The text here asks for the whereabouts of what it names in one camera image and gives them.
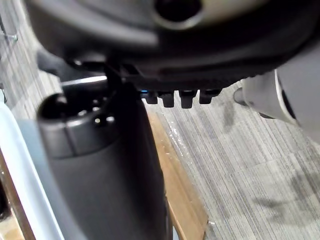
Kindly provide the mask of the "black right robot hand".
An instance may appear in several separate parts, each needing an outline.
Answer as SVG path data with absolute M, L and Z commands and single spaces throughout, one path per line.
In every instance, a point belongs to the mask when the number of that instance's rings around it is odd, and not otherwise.
M 41 71 L 61 93 L 36 112 L 65 239 L 170 240 L 144 104 L 236 103 L 320 140 L 317 0 L 26 0 Z

